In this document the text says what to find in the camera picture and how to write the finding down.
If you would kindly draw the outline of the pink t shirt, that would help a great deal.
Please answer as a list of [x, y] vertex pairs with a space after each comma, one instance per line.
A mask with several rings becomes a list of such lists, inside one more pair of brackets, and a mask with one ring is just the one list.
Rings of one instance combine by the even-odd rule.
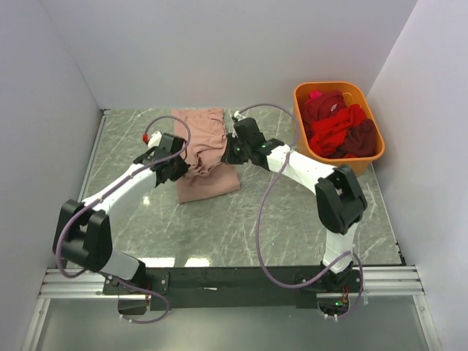
[[176, 181], [179, 203], [189, 203], [218, 197], [241, 188], [236, 168], [222, 162], [227, 146], [224, 110], [217, 107], [203, 109], [174, 109], [171, 114], [184, 121], [173, 123], [174, 134], [191, 140], [182, 157], [189, 171]]

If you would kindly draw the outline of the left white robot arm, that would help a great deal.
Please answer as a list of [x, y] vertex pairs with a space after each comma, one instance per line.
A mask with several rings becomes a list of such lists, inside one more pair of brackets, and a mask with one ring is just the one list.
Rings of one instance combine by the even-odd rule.
[[148, 285], [146, 264], [113, 248], [111, 225], [147, 192], [187, 173], [189, 166], [181, 156], [186, 147], [182, 137], [157, 132], [148, 150], [115, 181], [81, 202], [66, 201], [53, 242], [57, 266], [62, 268], [65, 259], [85, 270], [119, 278], [128, 293], [141, 292]]

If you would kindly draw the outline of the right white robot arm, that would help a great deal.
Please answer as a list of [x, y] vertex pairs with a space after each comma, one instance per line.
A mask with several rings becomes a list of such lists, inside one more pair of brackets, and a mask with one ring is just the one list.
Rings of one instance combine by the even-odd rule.
[[305, 187], [315, 196], [319, 220], [326, 229], [325, 252], [316, 276], [287, 284], [274, 278], [261, 260], [263, 273], [285, 289], [301, 289], [321, 280], [326, 290], [340, 290], [347, 282], [353, 263], [359, 261], [353, 243], [358, 224], [368, 207], [353, 169], [348, 165], [334, 167], [318, 162], [280, 140], [265, 139], [253, 118], [236, 113], [233, 121], [234, 131], [227, 136], [222, 161], [231, 165], [250, 162], [272, 172], [272, 184], [280, 176], [286, 176]]

